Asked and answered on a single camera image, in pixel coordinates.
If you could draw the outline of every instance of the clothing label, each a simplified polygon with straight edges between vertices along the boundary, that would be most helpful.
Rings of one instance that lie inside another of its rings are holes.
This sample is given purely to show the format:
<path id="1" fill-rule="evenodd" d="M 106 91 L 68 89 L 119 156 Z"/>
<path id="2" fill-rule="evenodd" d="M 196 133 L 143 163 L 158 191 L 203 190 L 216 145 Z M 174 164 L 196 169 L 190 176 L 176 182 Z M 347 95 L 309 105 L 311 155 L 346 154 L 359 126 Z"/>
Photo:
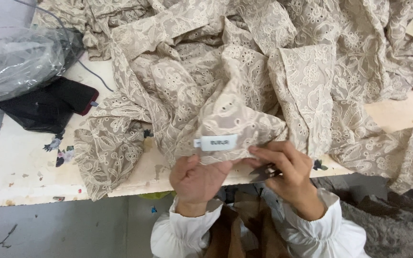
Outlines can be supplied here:
<path id="1" fill-rule="evenodd" d="M 202 151 L 228 151 L 235 148 L 237 137 L 237 134 L 202 136 L 194 140 L 194 147 L 200 147 Z"/>

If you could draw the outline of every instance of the hand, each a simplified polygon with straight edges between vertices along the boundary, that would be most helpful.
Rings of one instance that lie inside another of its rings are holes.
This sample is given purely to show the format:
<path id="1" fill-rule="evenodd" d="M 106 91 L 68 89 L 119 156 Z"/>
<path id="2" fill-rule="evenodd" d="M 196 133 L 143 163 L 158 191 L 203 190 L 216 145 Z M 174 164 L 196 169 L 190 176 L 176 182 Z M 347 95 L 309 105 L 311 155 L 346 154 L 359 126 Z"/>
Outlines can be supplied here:
<path id="1" fill-rule="evenodd" d="M 216 195 L 237 162 L 202 165 L 198 155 L 179 158 L 170 173 L 170 184 L 179 199 L 177 212 L 185 217 L 205 214 L 206 203 Z"/>
<path id="2" fill-rule="evenodd" d="M 310 182 L 313 164 L 309 156 L 296 150 L 289 141 L 270 142 L 265 148 L 251 146 L 249 151 L 260 159 L 243 159 L 251 167 L 271 162 L 282 172 L 282 175 L 267 179 L 265 184 L 295 207 L 301 218 L 311 221 L 323 217 L 324 204 L 318 198 L 316 187 Z"/>

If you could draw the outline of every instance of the cable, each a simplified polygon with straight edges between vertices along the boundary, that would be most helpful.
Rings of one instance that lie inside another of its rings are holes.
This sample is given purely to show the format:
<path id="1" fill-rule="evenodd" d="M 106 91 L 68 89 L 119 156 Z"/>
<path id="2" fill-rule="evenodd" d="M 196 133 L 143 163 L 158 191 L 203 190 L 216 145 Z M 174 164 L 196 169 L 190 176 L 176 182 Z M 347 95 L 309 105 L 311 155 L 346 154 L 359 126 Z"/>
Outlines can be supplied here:
<path id="1" fill-rule="evenodd" d="M 69 42 L 69 44 L 70 44 L 70 47 L 72 47 L 71 41 L 69 40 L 69 37 L 68 37 L 68 31 L 67 31 L 65 25 L 64 25 L 63 22 L 60 20 L 60 18 L 58 18 L 55 14 L 53 14 L 52 12 L 50 12 L 50 11 L 48 11 L 48 10 L 46 10 L 46 9 L 43 9 L 43 8 L 37 6 L 37 5 L 32 5 L 32 4 L 29 4 L 29 3 L 25 3 L 25 2 L 20 1 L 20 0 L 14 0 L 14 1 L 15 1 L 15 2 L 18 2 L 18 3 L 21 3 L 21 4 L 24 4 L 24 5 L 27 5 L 27 6 L 31 6 L 31 7 L 33 7 L 33 8 L 39 9 L 39 10 L 41 10 L 41 11 L 44 11 L 44 12 L 52 15 L 52 16 L 58 21 L 58 23 L 59 23 L 60 26 L 63 28 L 63 30 L 65 31 L 65 36 L 66 36 L 66 38 L 68 39 L 68 42 Z M 89 71 L 89 73 L 91 73 L 91 74 L 95 75 L 96 77 L 98 77 L 98 78 L 101 80 L 101 82 L 103 83 L 103 85 L 105 85 L 105 87 L 106 87 L 108 90 L 114 92 L 113 90 L 111 90 L 111 89 L 108 87 L 108 85 L 106 85 L 105 81 L 104 81 L 98 74 L 92 72 L 92 71 L 91 71 L 89 68 L 87 68 L 79 59 L 78 59 L 77 61 L 82 65 L 82 67 L 84 67 L 85 70 Z"/>

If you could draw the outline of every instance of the person's left hand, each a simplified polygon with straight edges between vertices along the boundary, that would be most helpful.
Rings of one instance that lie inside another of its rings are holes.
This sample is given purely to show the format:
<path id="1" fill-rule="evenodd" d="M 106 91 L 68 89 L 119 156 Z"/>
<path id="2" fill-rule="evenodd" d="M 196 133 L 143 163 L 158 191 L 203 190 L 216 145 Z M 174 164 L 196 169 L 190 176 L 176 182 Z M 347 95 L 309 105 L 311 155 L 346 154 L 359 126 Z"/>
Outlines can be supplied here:
<path id="1" fill-rule="evenodd" d="M 186 217 L 203 215 L 206 203 L 216 195 L 238 161 L 202 165 L 198 155 L 179 158 L 170 173 L 170 184 L 179 199 L 177 211 Z"/>

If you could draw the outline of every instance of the white sleeve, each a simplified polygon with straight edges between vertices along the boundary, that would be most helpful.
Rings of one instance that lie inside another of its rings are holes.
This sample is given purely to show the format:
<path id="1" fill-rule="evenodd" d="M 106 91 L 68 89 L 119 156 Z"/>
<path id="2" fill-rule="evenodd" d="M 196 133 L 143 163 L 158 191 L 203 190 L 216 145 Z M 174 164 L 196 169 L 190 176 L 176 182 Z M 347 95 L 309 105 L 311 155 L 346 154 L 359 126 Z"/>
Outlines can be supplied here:
<path id="1" fill-rule="evenodd" d="M 280 233 L 291 255 L 294 258 L 369 257 L 364 252 L 366 232 L 342 218 L 339 197 L 324 189 L 318 189 L 318 197 L 328 209 L 321 219 L 314 221 L 301 219 L 289 204 L 279 202 L 285 218 Z"/>
<path id="2" fill-rule="evenodd" d="M 219 218 L 223 202 L 210 200 L 206 213 L 196 218 L 175 213 L 178 197 L 170 207 L 169 214 L 162 214 L 151 234 L 151 251 L 159 258 L 201 258 L 210 242 L 209 229 Z"/>

